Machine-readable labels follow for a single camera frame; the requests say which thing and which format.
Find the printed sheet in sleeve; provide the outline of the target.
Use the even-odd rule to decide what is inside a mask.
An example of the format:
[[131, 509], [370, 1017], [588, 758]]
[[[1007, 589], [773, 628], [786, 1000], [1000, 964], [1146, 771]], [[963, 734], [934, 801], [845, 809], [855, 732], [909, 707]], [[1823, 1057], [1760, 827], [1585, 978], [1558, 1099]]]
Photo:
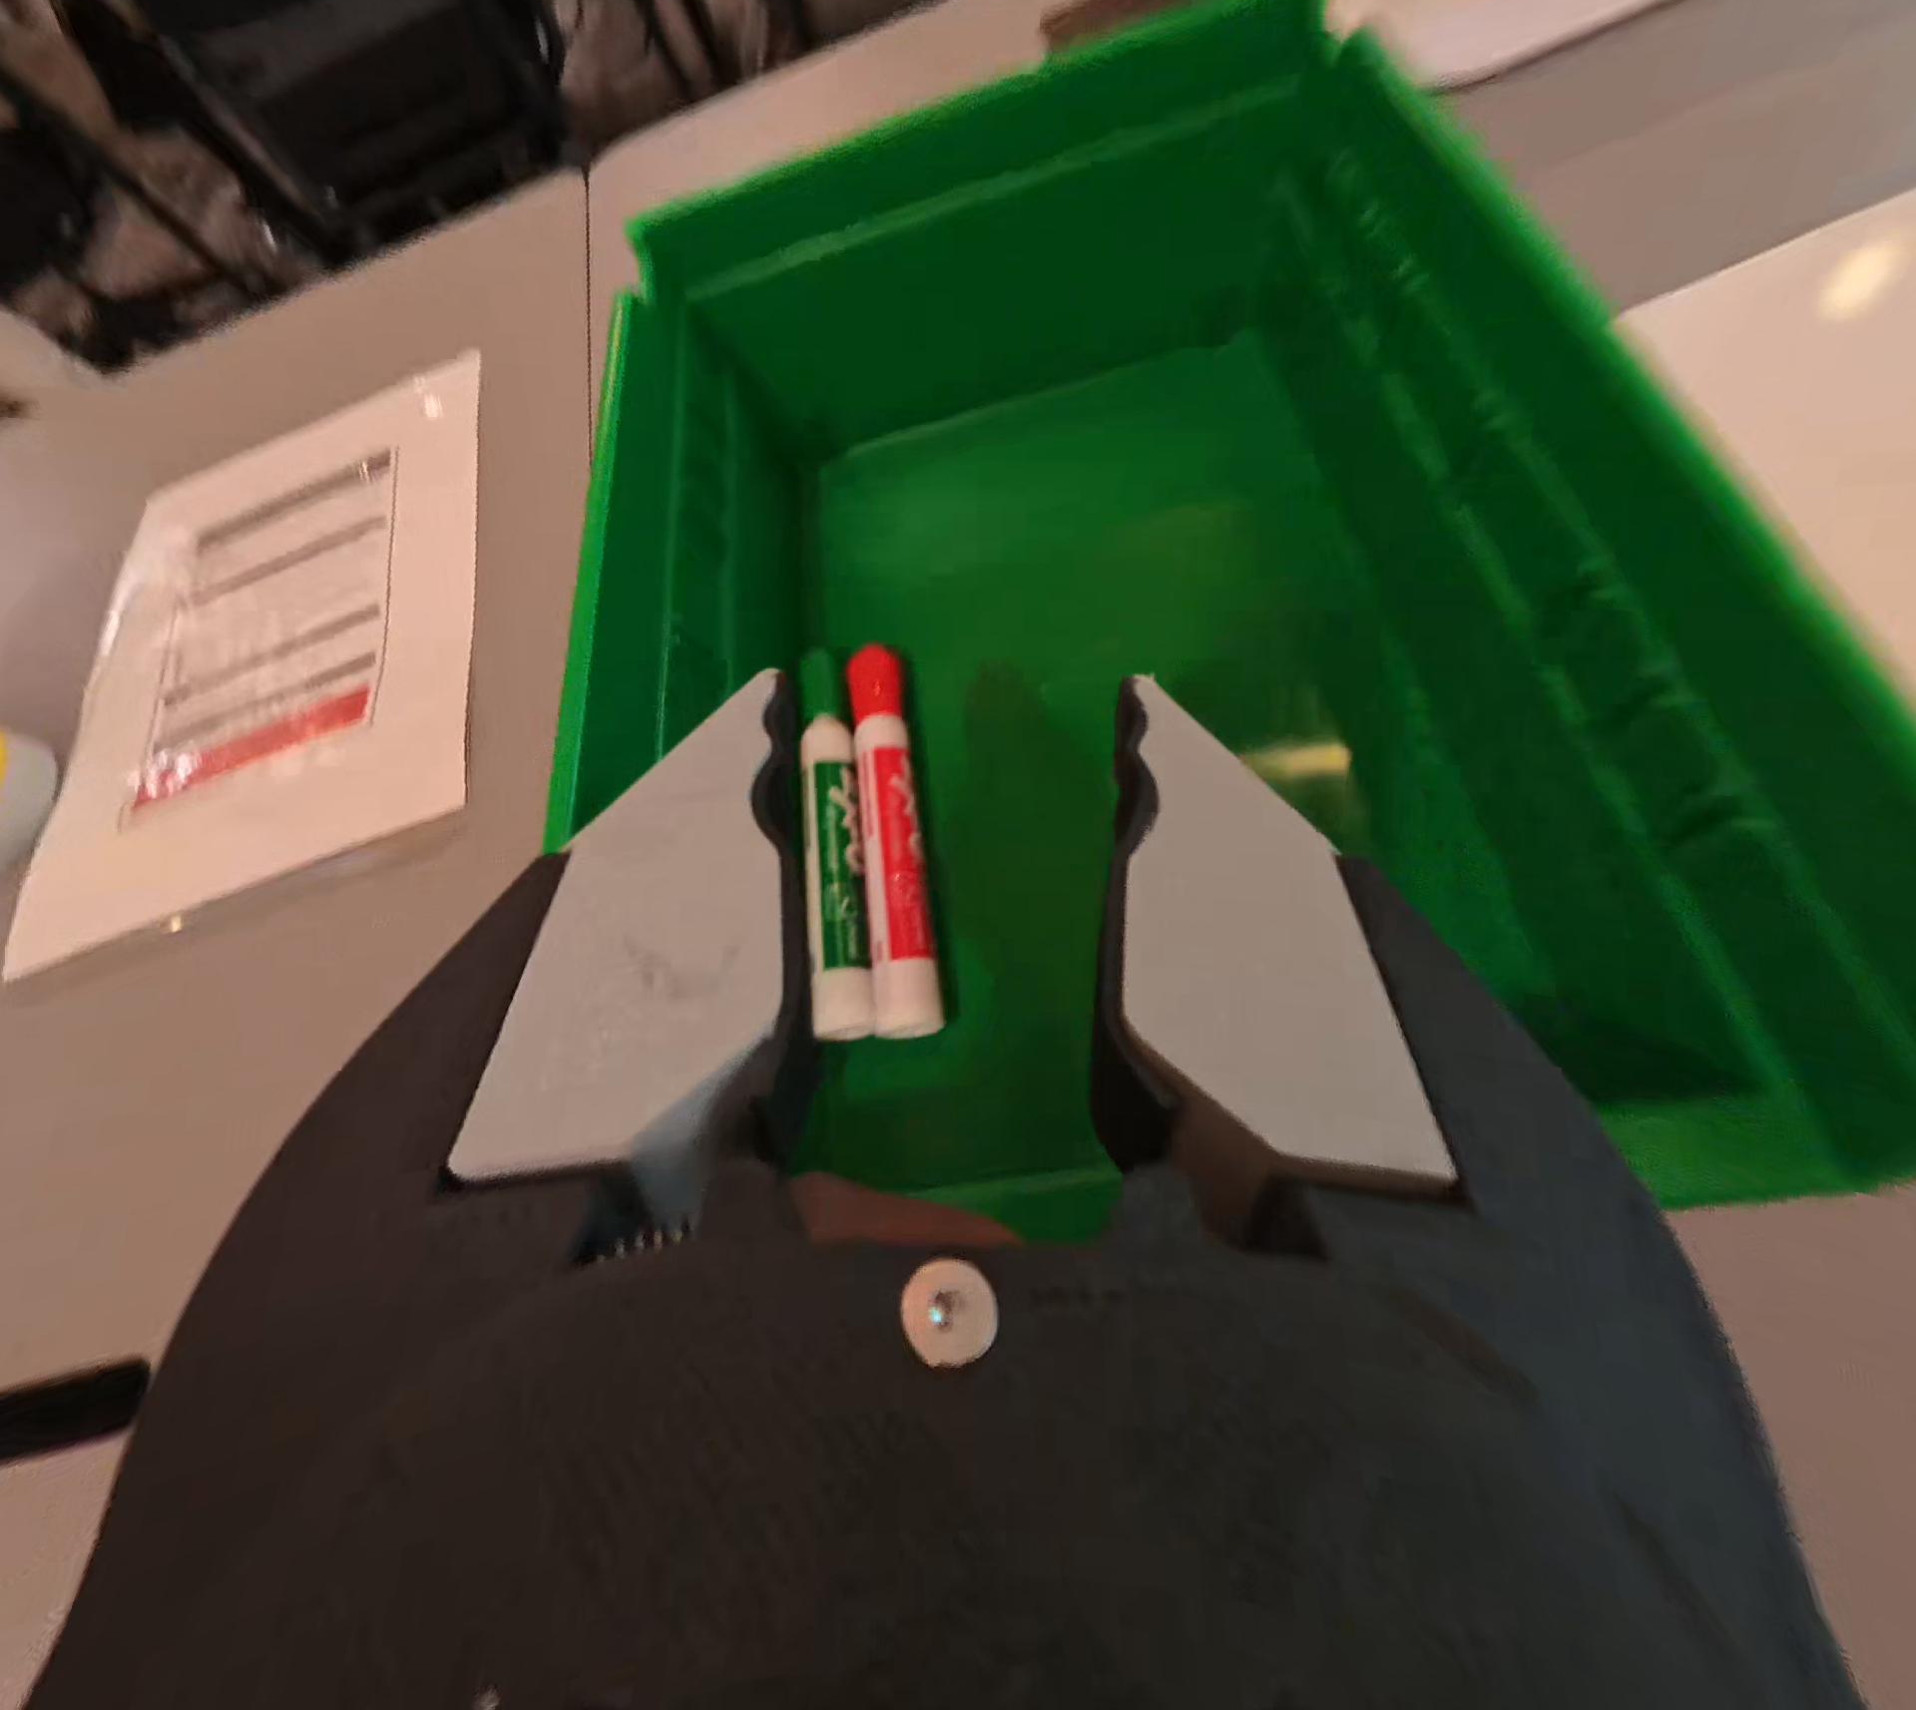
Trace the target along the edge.
[[148, 498], [5, 982], [468, 806], [480, 386], [465, 350]]

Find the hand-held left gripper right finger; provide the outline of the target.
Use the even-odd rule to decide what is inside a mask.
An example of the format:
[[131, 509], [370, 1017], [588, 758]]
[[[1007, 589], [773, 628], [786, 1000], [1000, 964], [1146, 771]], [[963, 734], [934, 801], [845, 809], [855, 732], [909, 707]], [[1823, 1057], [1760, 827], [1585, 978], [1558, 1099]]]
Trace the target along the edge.
[[1453, 1196], [1336, 846], [1148, 675], [1114, 713], [1091, 1117], [1122, 1173]]

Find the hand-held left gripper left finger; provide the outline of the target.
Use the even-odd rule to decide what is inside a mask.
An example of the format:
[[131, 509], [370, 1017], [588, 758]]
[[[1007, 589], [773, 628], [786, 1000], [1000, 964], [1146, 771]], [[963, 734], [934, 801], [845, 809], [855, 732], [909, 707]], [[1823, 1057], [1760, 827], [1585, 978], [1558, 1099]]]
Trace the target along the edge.
[[562, 846], [458, 1179], [707, 1179], [797, 1017], [794, 696], [762, 670]]

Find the black pen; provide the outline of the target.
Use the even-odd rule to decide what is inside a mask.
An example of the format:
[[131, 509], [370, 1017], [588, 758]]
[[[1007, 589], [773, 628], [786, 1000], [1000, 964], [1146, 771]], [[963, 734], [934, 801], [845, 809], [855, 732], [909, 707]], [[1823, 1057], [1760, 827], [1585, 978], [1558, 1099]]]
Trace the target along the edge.
[[7, 1386], [2, 1466], [127, 1433], [142, 1408], [152, 1375], [152, 1361], [127, 1358], [35, 1384]]

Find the white red whiteboard marker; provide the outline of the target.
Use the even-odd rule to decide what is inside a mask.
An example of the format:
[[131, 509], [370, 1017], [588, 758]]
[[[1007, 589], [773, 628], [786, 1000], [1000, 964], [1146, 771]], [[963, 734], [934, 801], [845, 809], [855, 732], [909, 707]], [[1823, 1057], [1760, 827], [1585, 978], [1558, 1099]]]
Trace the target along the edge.
[[867, 862], [874, 1028], [882, 1039], [912, 1042], [945, 1026], [945, 997], [905, 717], [905, 663], [890, 645], [866, 644], [851, 656], [845, 677]]

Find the white green whiteboard marker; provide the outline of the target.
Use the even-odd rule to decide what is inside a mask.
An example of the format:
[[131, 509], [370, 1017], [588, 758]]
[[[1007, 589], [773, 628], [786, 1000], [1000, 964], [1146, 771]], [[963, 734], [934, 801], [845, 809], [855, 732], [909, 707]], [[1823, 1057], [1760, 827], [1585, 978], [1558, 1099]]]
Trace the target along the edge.
[[874, 1033], [867, 867], [843, 677], [827, 649], [800, 661], [800, 780], [812, 1022], [825, 1044]]

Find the green plastic bin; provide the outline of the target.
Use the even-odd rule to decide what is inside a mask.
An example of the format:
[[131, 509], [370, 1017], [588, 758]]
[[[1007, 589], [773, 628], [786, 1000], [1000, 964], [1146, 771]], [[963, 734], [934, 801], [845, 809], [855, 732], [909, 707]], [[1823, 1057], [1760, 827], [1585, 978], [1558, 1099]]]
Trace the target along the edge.
[[1205, 0], [629, 223], [546, 840], [905, 656], [950, 1025], [802, 1159], [1102, 1226], [1114, 716], [1374, 857], [1657, 1202], [1912, 1177], [1912, 713], [1457, 125]]

